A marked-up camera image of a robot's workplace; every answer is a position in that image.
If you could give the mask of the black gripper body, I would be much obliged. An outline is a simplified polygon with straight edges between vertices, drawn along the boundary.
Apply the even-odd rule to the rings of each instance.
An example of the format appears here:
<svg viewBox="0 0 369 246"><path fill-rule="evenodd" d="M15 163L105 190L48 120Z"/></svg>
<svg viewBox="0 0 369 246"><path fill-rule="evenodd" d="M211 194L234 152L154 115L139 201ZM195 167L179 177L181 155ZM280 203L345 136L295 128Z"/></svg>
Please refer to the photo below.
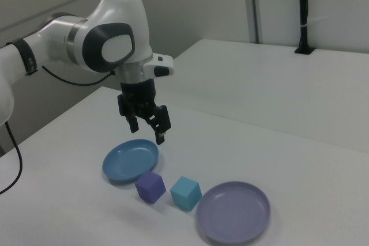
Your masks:
<svg viewBox="0 0 369 246"><path fill-rule="evenodd" d="M155 82L148 79L136 84L121 83L119 113L153 113L155 104Z"/></svg>

